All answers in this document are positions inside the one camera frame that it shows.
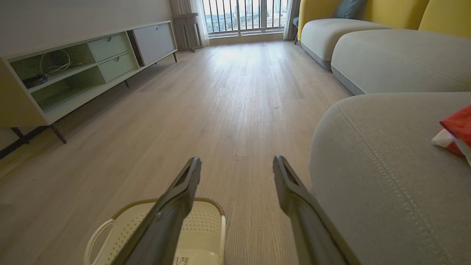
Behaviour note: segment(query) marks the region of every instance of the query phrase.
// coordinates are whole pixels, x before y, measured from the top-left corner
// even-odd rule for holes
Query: black baseboard
[[[38,128],[30,131],[24,136],[24,139],[29,141],[36,137],[38,134],[45,131],[49,126],[39,126]],[[3,159],[7,155],[11,154],[13,151],[18,149],[20,146],[24,145],[24,141],[21,139],[16,140],[14,143],[10,144],[9,146],[5,147],[4,149],[0,150],[0,159]]]

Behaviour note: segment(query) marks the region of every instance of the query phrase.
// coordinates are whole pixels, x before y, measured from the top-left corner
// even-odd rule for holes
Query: basket hole
[[[105,240],[108,237],[109,233],[111,232],[112,228],[113,228],[113,226],[109,225],[98,235],[97,240],[95,240],[95,243],[93,244],[93,246],[90,250],[90,261],[89,261],[90,264],[98,256],[98,252],[100,252],[100,249],[103,246],[103,244],[105,243]]]

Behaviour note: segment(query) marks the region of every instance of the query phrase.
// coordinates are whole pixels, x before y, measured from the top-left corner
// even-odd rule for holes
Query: basket handle
[[[108,239],[110,238],[111,236],[111,232],[113,231],[113,229],[111,228],[111,231],[109,232],[105,242],[103,243],[103,246],[101,246],[101,249],[100,251],[98,252],[98,255],[96,256],[95,260],[93,261],[93,263],[90,263],[90,254],[91,254],[91,249],[93,248],[93,245],[95,244],[95,241],[97,240],[98,236],[101,234],[101,232],[108,226],[112,225],[114,222],[113,219],[110,219],[106,222],[104,222],[100,227],[98,227],[95,232],[93,232],[86,248],[85,248],[85,255],[83,256],[83,264],[84,265],[95,265],[95,263],[97,263],[98,261],[98,258],[100,257],[101,255],[101,252],[103,251],[103,249],[105,248],[106,246],[106,243],[108,242]]]

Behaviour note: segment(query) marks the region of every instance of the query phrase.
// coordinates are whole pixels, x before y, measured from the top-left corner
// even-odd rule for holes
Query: balcony railing
[[[210,36],[282,31],[288,0],[202,0]]]

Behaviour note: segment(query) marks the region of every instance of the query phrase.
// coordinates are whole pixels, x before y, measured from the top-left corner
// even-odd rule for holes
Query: white wall
[[[0,56],[170,19],[169,0],[0,0]],[[0,130],[0,149],[17,139]]]

